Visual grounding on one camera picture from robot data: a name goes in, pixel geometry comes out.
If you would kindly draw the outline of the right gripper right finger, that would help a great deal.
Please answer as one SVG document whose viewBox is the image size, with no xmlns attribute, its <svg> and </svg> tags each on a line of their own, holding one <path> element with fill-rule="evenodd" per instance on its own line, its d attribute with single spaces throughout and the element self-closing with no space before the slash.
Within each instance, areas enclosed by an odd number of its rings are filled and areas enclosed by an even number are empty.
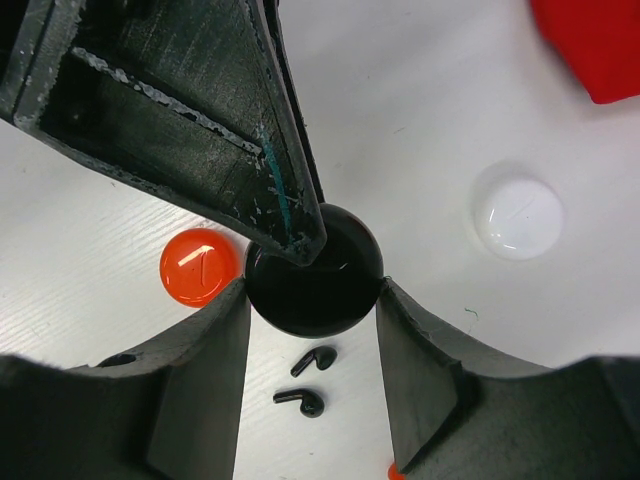
<svg viewBox="0 0 640 480">
<path fill-rule="evenodd" d="M 491 347 L 429 312 L 384 279 L 376 327 L 396 468 L 407 474 L 479 402 L 477 380 L 547 372 Z"/>
</svg>

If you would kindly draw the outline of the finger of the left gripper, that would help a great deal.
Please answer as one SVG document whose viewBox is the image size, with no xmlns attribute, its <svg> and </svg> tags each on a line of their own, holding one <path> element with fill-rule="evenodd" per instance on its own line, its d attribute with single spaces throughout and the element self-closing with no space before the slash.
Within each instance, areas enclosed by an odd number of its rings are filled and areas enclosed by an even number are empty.
<svg viewBox="0 0 640 480">
<path fill-rule="evenodd" d="M 295 264 L 325 244 L 274 1 L 5 1 L 1 117 Z"/>
</svg>

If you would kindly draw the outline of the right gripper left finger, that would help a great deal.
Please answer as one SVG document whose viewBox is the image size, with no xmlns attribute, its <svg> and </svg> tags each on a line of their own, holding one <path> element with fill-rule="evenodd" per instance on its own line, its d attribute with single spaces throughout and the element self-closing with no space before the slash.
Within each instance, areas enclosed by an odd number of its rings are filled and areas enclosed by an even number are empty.
<svg viewBox="0 0 640 480">
<path fill-rule="evenodd" d="M 95 367 L 72 369 L 92 410 L 67 479 L 230 479 L 248 356 L 243 280 Z"/>
</svg>

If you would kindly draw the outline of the black earbud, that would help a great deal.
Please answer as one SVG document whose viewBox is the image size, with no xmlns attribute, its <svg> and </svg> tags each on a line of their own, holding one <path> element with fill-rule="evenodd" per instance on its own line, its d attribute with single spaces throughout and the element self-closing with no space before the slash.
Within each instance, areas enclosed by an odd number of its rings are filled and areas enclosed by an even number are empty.
<svg viewBox="0 0 640 480">
<path fill-rule="evenodd" d="M 290 375 L 297 378 L 314 363 L 319 371 L 325 371 L 336 361 L 337 350 L 332 346 L 317 346 L 306 352 L 291 368 Z"/>
<path fill-rule="evenodd" d="M 325 411 L 323 398 L 310 389 L 293 389 L 276 392 L 272 397 L 274 404 L 298 402 L 301 414 L 307 418 L 317 418 Z"/>
</svg>

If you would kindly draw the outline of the black earbud charging case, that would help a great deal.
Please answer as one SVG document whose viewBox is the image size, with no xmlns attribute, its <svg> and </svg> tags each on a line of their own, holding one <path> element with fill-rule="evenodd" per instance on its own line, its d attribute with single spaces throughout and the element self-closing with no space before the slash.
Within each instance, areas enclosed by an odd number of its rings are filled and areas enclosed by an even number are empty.
<svg viewBox="0 0 640 480">
<path fill-rule="evenodd" d="M 380 247 L 351 212 L 323 204 L 327 241 L 313 263 L 302 267 L 252 243 L 245 285 L 255 310 L 275 328 L 304 338 L 342 333 L 375 305 L 384 278 Z"/>
</svg>

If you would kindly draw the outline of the white earbud charging case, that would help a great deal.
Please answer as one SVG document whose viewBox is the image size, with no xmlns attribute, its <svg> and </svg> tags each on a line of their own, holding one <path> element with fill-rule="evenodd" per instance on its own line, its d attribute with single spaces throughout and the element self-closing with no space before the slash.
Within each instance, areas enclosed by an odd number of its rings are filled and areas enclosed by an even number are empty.
<svg viewBox="0 0 640 480">
<path fill-rule="evenodd" d="M 547 183 L 524 173 L 505 173 L 478 185 L 471 218 L 488 251 L 519 262 L 554 247 L 566 214 L 560 197 Z"/>
</svg>

